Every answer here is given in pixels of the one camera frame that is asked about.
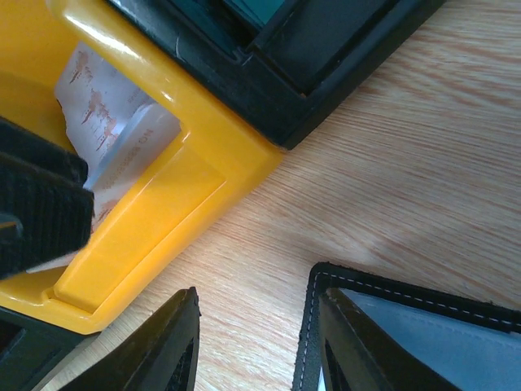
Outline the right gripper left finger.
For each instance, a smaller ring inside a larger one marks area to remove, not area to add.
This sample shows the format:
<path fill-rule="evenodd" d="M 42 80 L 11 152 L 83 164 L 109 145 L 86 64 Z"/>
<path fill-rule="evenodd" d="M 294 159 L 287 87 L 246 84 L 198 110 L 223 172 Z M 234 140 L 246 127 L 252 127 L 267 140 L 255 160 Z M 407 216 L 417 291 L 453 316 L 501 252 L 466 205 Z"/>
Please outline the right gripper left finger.
<path fill-rule="evenodd" d="M 105 358 L 63 390 L 193 390 L 199 356 L 199 297 L 176 292 Z"/>

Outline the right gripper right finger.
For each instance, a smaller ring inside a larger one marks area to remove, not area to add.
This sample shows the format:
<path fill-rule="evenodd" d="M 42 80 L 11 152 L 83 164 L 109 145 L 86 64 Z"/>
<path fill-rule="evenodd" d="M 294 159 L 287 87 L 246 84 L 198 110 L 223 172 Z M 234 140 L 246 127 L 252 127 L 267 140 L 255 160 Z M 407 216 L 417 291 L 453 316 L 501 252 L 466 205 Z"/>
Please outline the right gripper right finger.
<path fill-rule="evenodd" d="M 403 349 L 337 288 L 319 297 L 326 390 L 457 390 Z"/>

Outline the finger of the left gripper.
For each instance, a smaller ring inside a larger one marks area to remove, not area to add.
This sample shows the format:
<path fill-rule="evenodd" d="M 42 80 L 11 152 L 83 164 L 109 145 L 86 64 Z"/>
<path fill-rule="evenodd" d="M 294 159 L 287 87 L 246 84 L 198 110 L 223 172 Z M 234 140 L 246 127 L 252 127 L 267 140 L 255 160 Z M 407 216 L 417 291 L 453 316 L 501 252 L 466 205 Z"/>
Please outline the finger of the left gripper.
<path fill-rule="evenodd" d="M 94 194 L 79 156 L 1 120 L 1 277 L 86 246 Z"/>

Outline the black leather card holder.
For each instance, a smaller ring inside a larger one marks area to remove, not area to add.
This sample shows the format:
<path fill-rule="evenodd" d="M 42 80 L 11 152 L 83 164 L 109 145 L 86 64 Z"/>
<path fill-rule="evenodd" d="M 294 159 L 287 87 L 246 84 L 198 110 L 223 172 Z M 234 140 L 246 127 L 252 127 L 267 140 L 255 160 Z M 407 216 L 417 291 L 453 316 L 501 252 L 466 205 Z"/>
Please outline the black leather card holder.
<path fill-rule="evenodd" d="M 310 271 L 292 387 L 326 390 L 319 297 L 337 288 L 403 349 L 458 387 L 520 387 L 520 313 L 327 262 Z"/>

